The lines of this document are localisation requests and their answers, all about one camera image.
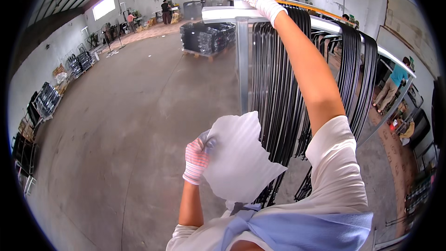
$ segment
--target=concrete floor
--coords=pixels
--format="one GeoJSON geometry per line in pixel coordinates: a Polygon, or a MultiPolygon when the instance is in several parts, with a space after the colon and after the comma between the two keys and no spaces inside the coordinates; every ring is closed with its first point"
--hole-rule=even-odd
{"type": "MultiPolygon", "coordinates": [[[[235,51],[213,63],[183,56],[173,33],[100,58],[39,130],[28,202],[58,250],[164,250],[177,224],[185,146],[220,116],[239,114],[235,51]]],[[[377,135],[357,159],[377,242],[393,239],[394,227],[384,224],[396,218],[395,189],[377,135]]],[[[291,160],[277,204],[294,202],[308,169],[308,161],[291,160]]],[[[200,193],[205,221],[221,216],[224,201],[205,181],[200,193]]]]}

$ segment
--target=foam sheet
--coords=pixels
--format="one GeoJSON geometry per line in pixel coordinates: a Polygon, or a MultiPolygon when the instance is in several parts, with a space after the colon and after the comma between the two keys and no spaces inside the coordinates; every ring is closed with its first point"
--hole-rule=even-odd
{"type": "Polygon", "coordinates": [[[287,170],[268,160],[259,134],[257,111],[222,116],[212,125],[208,139],[214,137],[217,144],[203,176],[216,196],[251,203],[270,181],[287,170]]]}

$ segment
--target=plastic-wrapped stack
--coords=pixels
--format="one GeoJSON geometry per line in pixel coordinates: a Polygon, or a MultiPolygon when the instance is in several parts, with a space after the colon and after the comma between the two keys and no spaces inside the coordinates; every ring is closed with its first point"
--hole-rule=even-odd
{"type": "Polygon", "coordinates": [[[70,68],[75,73],[76,78],[78,76],[80,76],[82,74],[82,72],[83,72],[81,63],[76,58],[71,59],[71,61],[70,61],[70,68]]]}
{"type": "Polygon", "coordinates": [[[85,70],[91,67],[93,58],[90,52],[82,52],[77,57],[70,58],[70,68],[79,77],[85,70]]]}
{"type": "Polygon", "coordinates": [[[83,71],[90,68],[93,63],[92,56],[88,51],[80,53],[76,58],[79,60],[83,71]]]}
{"type": "Polygon", "coordinates": [[[235,24],[186,23],[180,27],[181,40],[186,50],[210,56],[230,46],[236,40],[235,24]]]}
{"type": "Polygon", "coordinates": [[[54,112],[59,98],[59,92],[48,82],[45,82],[39,95],[34,101],[34,104],[40,116],[43,118],[49,117],[54,112]]]}

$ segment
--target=white shirt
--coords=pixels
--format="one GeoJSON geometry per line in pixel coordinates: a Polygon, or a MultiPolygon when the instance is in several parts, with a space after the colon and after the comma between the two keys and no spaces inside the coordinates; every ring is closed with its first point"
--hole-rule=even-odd
{"type": "MultiPolygon", "coordinates": [[[[311,171],[311,195],[301,201],[285,205],[272,205],[253,215],[299,213],[332,214],[368,212],[364,182],[355,157],[356,141],[351,133],[347,117],[332,118],[315,134],[306,150],[306,157],[313,166],[311,171]]],[[[223,237],[228,223],[235,217],[226,211],[201,227],[177,225],[166,251],[206,250],[215,248],[223,237]]],[[[226,248],[239,240],[254,242],[265,251],[272,249],[250,231],[235,237],[226,248]]]]}

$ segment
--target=orange bar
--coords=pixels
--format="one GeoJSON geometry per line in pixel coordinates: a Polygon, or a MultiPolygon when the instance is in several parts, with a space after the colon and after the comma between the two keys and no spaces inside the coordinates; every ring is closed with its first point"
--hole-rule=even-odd
{"type": "Polygon", "coordinates": [[[342,20],[343,22],[348,23],[348,24],[352,25],[353,27],[355,26],[355,24],[353,24],[352,22],[349,22],[349,21],[345,20],[344,18],[339,17],[338,15],[332,14],[330,12],[327,12],[325,10],[319,9],[317,7],[309,7],[307,5],[298,4],[298,3],[295,3],[295,2],[284,1],[284,0],[275,0],[275,1],[278,2],[278,3],[289,4],[289,5],[294,5],[294,6],[302,7],[302,8],[305,8],[305,9],[313,10],[313,11],[316,11],[316,12],[328,15],[330,17],[334,17],[336,19],[342,20]]]}

